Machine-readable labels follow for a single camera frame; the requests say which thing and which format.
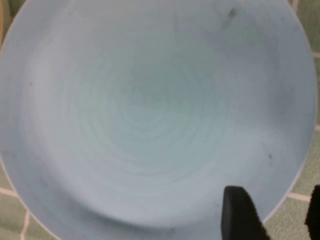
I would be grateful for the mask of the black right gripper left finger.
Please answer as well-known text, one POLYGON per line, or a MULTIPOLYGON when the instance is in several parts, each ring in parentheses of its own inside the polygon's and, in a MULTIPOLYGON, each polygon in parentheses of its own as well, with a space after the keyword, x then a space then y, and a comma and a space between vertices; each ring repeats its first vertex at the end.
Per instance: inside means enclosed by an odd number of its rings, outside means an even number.
POLYGON ((228 185, 223 192, 221 213, 223 240, 264 240, 264 228, 255 204, 241 186, 228 185))

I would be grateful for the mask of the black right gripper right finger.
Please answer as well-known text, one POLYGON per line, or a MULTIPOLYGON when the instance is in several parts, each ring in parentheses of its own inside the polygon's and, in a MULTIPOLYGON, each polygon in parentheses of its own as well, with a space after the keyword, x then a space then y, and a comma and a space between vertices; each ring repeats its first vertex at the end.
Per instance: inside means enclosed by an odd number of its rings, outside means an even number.
POLYGON ((314 186, 304 223, 311 240, 320 240, 320 185, 314 186))

